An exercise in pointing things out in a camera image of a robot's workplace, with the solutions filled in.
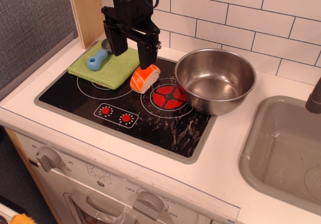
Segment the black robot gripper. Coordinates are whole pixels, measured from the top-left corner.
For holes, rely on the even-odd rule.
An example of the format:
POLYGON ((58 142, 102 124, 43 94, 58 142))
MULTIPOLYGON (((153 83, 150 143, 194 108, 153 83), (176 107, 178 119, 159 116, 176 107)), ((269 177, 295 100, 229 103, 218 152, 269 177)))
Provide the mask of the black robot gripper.
POLYGON ((159 0, 113 0, 113 7, 103 7, 104 30, 112 53, 123 54, 127 39, 137 42, 140 68, 146 70, 156 62, 160 41, 159 28, 152 22, 153 9, 159 0))

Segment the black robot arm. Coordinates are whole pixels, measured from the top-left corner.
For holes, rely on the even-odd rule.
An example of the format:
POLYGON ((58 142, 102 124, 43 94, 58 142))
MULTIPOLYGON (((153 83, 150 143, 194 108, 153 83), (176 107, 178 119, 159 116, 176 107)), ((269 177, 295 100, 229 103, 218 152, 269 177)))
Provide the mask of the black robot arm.
POLYGON ((112 53, 123 54, 128 49, 127 40, 137 43, 141 69, 156 62, 160 29, 153 23, 153 9, 159 0, 113 0, 113 7, 103 7, 104 29, 112 53))

